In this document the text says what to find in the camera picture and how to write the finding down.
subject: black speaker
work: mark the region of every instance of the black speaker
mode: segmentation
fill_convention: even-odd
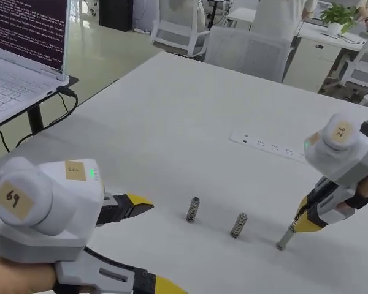
[[[99,24],[119,31],[132,30],[133,0],[99,0]]]

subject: handwritten number 69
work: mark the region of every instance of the handwritten number 69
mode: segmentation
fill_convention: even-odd
[[[7,194],[7,201],[12,201],[13,200],[13,204],[12,204],[12,207],[13,208],[16,208],[17,205],[18,205],[18,202],[19,202],[19,195],[15,193],[15,195],[13,194],[14,191],[10,191],[8,194]]]

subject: green plant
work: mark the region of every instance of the green plant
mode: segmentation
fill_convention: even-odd
[[[330,8],[324,10],[320,19],[323,23],[339,23],[344,25],[342,33],[345,33],[348,29],[355,25],[355,15],[357,11],[355,7],[345,7],[342,4],[332,3]]]

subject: tan label sticker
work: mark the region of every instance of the tan label sticker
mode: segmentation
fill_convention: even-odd
[[[315,144],[319,140],[319,133],[314,133],[311,137],[309,137],[309,142],[311,145]]]
[[[83,162],[66,161],[66,177],[74,181],[86,181],[86,171]]]
[[[0,205],[22,221],[29,215],[34,200],[10,182],[4,182],[0,188]]]
[[[346,143],[349,139],[351,131],[353,130],[352,125],[347,121],[341,121],[332,132],[332,139],[339,143]]]

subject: black table leg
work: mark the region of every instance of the black table leg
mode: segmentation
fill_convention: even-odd
[[[38,134],[44,129],[44,122],[42,121],[41,108],[39,105],[27,111],[29,118],[30,129],[33,135]]]
[[[214,1],[213,12],[211,13],[211,20],[209,21],[209,25],[208,25],[209,29],[211,29],[211,27],[214,24],[215,12],[217,11],[217,4],[218,3]]]

